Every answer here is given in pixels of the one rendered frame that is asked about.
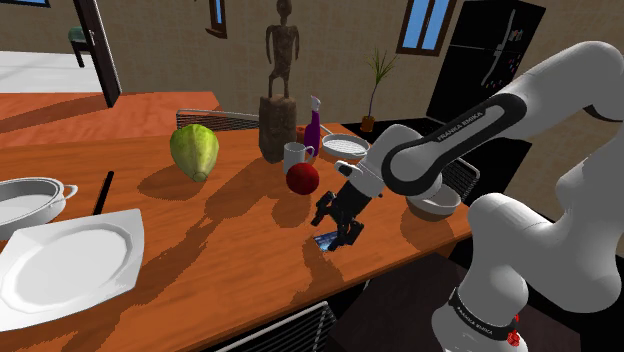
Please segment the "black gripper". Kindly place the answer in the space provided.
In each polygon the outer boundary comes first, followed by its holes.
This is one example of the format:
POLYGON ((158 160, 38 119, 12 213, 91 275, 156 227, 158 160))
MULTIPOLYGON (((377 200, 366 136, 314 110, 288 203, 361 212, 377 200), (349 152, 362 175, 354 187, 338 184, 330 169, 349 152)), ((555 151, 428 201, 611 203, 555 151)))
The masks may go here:
POLYGON ((371 197, 360 192, 350 181, 347 181, 337 195, 332 191, 327 191, 316 202, 316 212, 311 221, 313 226, 318 226, 325 216, 330 216, 335 223, 340 222, 337 225, 336 238, 329 245, 330 251, 343 245, 354 244, 364 228, 364 225, 355 218, 371 200, 371 197))

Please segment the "blue card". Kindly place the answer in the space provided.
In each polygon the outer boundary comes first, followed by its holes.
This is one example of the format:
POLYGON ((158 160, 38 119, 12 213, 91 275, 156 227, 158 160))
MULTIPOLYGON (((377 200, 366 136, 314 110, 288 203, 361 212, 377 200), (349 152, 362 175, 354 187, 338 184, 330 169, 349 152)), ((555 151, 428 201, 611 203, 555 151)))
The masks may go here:
POLYGON ((322 252, 334 251, 337 248, 334 244, 337 237, 337 232, 333 231, 315 236, 314 241, 322 252))

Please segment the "red apple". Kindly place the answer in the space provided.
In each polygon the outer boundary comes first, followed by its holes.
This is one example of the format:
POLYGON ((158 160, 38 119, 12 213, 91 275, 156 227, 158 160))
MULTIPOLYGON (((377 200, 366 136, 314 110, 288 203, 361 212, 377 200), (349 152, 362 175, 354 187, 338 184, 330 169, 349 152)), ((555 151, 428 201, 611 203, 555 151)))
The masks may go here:
POLYGON ((288 188, 299 195, 309 195, 314 192, 320 183, 318 171, 308 163, 293 165, 286 174, 288 188))

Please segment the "white mug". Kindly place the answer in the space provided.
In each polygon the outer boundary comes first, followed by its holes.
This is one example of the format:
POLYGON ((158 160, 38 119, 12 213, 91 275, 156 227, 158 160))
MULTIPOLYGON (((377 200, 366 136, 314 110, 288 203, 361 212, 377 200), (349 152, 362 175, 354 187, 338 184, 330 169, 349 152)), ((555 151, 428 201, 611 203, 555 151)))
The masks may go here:
POLYGON ((314 152, 313 146, 305 146, 298 142, 286 143, 283 154, 283 172, 287 174, 298 163, 308 163, 314 152))

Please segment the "purple spray bottle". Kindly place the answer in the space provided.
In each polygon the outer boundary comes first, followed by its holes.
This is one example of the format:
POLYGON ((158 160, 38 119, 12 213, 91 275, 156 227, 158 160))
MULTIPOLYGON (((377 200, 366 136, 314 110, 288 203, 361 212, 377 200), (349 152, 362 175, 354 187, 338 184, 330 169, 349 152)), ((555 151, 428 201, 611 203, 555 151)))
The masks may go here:
POLYGON ((304 145, 307 148, 307 152, 316 157, 319 153, 320 144, 320 105, 321 101, 316 96, 311 96, 311 112, 312 117, 310 123, 306 126, 304 131, 304 145))

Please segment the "white bowl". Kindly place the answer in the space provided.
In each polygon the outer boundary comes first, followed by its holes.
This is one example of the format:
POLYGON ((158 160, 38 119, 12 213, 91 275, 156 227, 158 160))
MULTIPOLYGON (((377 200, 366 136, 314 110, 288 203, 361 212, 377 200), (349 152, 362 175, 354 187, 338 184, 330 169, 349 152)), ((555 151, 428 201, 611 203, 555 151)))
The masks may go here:
POLYGON ((438 221, 452 215, 461 203, 459 194, 442 184, 439 191, 430 198, 407 197, 406 202, 412 214, 426 221, 438 221))

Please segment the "dark robot stand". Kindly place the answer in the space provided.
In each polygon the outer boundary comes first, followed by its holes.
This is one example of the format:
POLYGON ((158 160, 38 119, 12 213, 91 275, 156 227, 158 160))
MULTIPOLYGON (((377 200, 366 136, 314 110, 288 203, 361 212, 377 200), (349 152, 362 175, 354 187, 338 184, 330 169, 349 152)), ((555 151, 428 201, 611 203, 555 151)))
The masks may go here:
POLYGON ((432 253, 372 279, 330 331, 326 352, 441 352, 431 316, 466 273, 432 253))

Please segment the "wooden table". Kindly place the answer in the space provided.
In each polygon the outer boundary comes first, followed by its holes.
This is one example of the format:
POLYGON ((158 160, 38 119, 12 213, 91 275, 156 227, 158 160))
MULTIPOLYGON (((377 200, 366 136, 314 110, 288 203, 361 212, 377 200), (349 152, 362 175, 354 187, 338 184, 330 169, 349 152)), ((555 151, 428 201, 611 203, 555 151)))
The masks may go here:
POLYGON ((0 333, 0 352, 177 352, 217 344, 470 233, 460 206, 436 222, 385 192, 361 213, 351 246, 321 252, 315 196, 300 197, 266 162, 254 130, 222 132, 203 183, 173 163, 165 136, 0 149, 0 180, 44 176, 78 187, 63 219, 137 208, 143 264, 129 292, 53 322, 0 333))
POLYGON ((0 148, 168 135, 176 112, 219 110, 210 92, 0 93, 0 148))

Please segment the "brown wooden figure statue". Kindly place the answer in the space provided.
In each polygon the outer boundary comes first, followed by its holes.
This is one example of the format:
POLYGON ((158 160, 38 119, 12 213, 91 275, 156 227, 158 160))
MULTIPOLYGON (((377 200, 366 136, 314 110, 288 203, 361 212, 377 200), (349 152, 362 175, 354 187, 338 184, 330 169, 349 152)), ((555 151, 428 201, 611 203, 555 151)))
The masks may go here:
POLYGON ((268 77, 268 95, 260 98, 259 148, 271 163, 283 160, 283 146, 296 140, 296 101, 290 96, 289 78, 293 60, 300 51, 300 34, 295 25, 287 24, 292 13, 291 0, 277 0, 279 25, 269 25, 265 49, 273 69, 268 77))

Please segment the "potted green plant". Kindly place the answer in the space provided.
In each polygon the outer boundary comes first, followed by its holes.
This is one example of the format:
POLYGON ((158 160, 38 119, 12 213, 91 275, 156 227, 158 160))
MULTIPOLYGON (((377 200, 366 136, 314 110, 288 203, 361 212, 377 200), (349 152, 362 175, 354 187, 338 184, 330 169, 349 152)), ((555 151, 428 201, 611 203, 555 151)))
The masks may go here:
POLYGON ((387 52, 381 53, 380 49, 375 47, 373 53, 367 58, 367 64, 374 73, 374 86, 369 98, 367 114, 362 117, 360 130, 369 133, 373 130, 375 117, 372 115, 372 107, 378 86, 381 81, 396 66, 398 56, 388 57, 387 52))

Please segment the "green cabbage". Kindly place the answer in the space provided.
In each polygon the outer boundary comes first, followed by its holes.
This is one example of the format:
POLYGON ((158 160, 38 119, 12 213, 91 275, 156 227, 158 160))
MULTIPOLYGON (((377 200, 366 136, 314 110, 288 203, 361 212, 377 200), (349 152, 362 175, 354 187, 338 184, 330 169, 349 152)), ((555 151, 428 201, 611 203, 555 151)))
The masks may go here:
POLYGON ((204 182, 208 178, 218 153, 216 134, 202 125, 190 124, 171 135, 170 154, 175 164, 195 182, 204 182))

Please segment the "brown framed window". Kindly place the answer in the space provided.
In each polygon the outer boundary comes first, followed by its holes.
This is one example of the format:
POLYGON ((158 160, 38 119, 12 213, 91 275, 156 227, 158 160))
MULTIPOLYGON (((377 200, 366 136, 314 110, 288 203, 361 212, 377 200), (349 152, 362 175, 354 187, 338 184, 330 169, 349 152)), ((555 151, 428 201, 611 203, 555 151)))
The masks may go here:
POLYGON ((205 31, 219 39, 227 38, 227 23, 224 0, 208 0, 210 11, 210 26, 205 31))
POLYGON ((408 0, 397 54, 438 56, 457 0, 408 0))

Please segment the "black refrigerator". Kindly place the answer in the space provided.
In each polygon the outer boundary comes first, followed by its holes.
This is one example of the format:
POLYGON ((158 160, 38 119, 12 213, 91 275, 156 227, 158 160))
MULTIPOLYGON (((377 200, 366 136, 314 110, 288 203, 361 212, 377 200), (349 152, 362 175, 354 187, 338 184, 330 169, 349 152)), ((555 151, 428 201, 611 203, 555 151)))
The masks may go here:
POLYGON ((466 0, 426 115, 449 122, 508 85, 545 12, 522 0, 466 0))

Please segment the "black pen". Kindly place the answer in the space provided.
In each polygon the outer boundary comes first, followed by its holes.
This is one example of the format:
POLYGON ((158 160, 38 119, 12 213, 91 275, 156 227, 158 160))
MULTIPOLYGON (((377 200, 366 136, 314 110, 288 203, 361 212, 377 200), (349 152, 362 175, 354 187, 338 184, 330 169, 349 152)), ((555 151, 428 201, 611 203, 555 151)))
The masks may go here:
POLYGON ((114 177, 114 172, 109 171, 106 175, 106 178, 103 181, 102 187, 98 194, 98 198, 96 200, 96 203, 92 212, 93 215, 100 215, 102 213, 113 177, 114 177))

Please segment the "white angular plate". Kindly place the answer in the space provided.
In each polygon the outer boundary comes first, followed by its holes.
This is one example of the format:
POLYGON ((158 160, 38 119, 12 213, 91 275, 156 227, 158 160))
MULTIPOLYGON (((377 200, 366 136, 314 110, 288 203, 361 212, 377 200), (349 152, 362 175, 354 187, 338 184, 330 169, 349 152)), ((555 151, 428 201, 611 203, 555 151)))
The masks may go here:
POLYGON ((143 253, 138 209, 17 230, 0 252, 0 332, 63 318, 133 289, 143 253))

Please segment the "dark open door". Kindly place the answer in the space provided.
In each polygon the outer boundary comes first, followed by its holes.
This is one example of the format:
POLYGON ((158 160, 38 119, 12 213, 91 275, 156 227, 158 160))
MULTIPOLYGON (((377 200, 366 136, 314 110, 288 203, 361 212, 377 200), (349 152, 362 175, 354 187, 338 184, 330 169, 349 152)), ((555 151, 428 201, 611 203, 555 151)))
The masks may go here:
POLYGON ((96 0, 72 0, 109 108, 122 93, 96 0))

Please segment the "green stool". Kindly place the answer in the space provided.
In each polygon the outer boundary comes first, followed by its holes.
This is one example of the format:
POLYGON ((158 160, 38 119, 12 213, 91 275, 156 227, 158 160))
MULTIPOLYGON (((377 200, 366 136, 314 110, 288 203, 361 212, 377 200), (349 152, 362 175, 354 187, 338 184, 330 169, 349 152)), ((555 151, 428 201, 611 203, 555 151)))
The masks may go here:
POLYGON ((84 60, 82 59, 82 52, 89 52, 89 46, 86 40, 86 37, 83 33, 81 26, 72 27, 68 31, 68 40, 71 44, 72 50, 76 57, 77 63, 80 68, 84 68, 84 60))

